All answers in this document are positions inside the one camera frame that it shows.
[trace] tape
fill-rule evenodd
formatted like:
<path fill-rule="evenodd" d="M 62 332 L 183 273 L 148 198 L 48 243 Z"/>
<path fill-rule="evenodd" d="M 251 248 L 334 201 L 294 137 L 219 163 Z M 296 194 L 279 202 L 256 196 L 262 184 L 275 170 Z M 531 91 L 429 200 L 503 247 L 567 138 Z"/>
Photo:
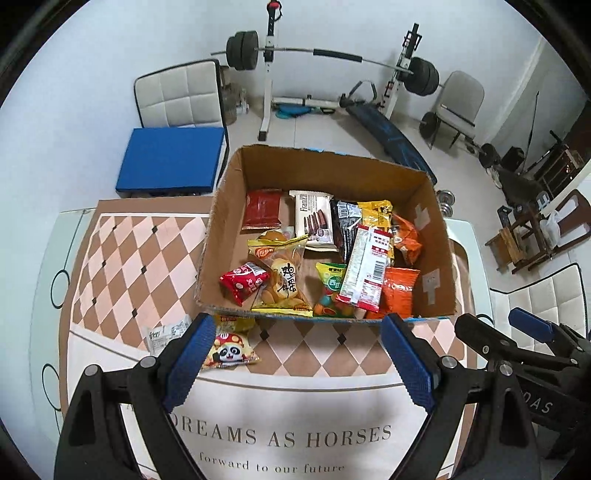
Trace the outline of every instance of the tape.
<path fill-rule="evenodd" d="M 431 221 L 431 217 L 429 217 L 429 210 L 426 208 L 421 208 L 421 204 L 419 203 L 415 209 L 416 217 L 414 219 L 414 226 L 417 230 L 423 230 L 429 222 Z"/>
<path fill-rule="evenodd" d="M 439 280 L 439 269 L 436 268 L 432 272 L 423 274 L 423 292 L 427 294 L 427 304 L 433 305 L 435 303 L 435 290 L 441 286 Z"/>

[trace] black snack package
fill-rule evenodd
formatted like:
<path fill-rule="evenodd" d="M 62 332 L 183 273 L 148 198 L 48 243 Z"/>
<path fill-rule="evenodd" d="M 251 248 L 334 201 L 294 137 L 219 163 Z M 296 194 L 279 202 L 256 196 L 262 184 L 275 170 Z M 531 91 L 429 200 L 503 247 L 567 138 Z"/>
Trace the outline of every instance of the black snack package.
<path fill-rule="evenodd" d="M 357 227 L 361 224 L 361 208 L 356 203 L 333 198 L 330 201 L 330 209 L 333 215 L 333 225 L 336 225 L 335 245 L 343 257 L 343 262 L 348 264 L 355 243 Z"/>

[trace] barcode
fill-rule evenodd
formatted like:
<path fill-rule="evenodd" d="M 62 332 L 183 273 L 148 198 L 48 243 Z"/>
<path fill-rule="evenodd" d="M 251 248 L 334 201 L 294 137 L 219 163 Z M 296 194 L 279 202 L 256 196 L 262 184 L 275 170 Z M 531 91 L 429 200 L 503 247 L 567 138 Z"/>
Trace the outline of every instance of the barcode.
<path fill-rule="evenodd" d="M 379 283 L 384 282 L 384 271 L 386 269 L 385 262 L 376 262 L 374 265 L 374 280 Z"/>
<path fill-rule="evenodd" d="M 349 217 L 349 209 L 347 208 L 346 203 L 337 203 L 337 209 L 339 211 L 339 218 L 348 218 Z"/>

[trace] red wrapper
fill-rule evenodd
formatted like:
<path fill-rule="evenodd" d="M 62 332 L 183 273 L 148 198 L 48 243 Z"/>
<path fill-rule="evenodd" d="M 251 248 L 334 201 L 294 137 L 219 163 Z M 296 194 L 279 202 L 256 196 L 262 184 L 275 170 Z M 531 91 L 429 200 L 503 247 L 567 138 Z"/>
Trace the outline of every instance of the red wrapper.
<path fill-rule="evenodd" d="M 232 293 L 234 300 L 241 307 L 242 302 L 267 280 L 269 280 L 269 272 L 252 262 L 245 263 L 220 277 L 220 283 Z"/>

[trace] yellow snack bag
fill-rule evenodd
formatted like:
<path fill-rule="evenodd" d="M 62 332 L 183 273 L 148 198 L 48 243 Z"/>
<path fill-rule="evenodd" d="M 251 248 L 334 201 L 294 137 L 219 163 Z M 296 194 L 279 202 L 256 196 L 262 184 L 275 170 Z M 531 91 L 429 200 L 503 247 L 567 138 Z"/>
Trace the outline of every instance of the yellow snack bag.
<path fill-rule="evenodd" d="M 384 230 L 390 228 L 392 203 L 389 200 L 358 202 L 357 206 L 361 208 L 361 223 L 363 225 L 374 226 Z"/>
<path fill-rule="evenodd" d="M 302 278 L 298 276 L 308 235 L 285 242 L 254 239 L 248 241 L 248 252 L 271 274 L 269 281 L 256 293 L 251 310 L 312 316 L 312 307 L 305 298 Z"/>
<path fill-rule="evenodd" d="M 229 315 L 214 315 L 216 325 L 227 332 L 247 332 L 255 326 L 255 319 L 246 317 L 231 317 Z"/>

